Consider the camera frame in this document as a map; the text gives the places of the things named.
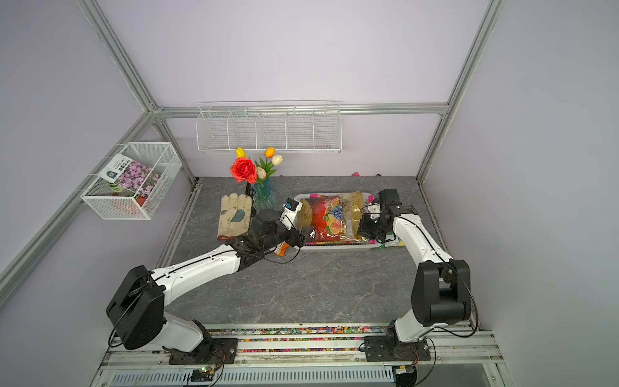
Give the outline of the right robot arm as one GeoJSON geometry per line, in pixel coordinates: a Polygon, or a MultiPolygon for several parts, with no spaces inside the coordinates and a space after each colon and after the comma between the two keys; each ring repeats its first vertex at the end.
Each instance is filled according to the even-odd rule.
{"type": "Polygon", "coordinates": [[[366,206],[359,234],[377,242],[393,235],[404,243],[416,264],[410,308],[391,327],[395,343],[417,343],[435,330],[445,332],[449,325],[470,319],[473,298],[468,264],[441,248],[414,208],[366,206]]]}

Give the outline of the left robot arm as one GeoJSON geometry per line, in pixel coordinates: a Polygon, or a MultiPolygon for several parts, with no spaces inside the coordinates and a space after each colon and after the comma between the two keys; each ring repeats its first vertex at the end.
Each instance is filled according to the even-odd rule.
{"type": "Polygon", "coordinates": [[[200,322],[173,316],[166,307],[208,282],[266,260],[282,243],[301,248],[306,234],[298,224],[300,213],[299,208],[288,207],[262,210],[251,219],[247,232],[210,252],[168,267],[131,269],[106,308],[113,325],[111,337],[118,337],[127,350],[155,343],[192,353],[209,345],[211,335],[200,322]]]}

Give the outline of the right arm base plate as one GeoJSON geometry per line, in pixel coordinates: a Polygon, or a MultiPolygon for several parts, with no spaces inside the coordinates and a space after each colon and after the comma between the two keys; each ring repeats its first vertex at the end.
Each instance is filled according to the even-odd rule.
{"type": "Polygon", "coordinates": [[[431,358],[426,340],[402,343],[387,335],[366,336],[359,349],[367,362],[419,362],[431,358]]]}

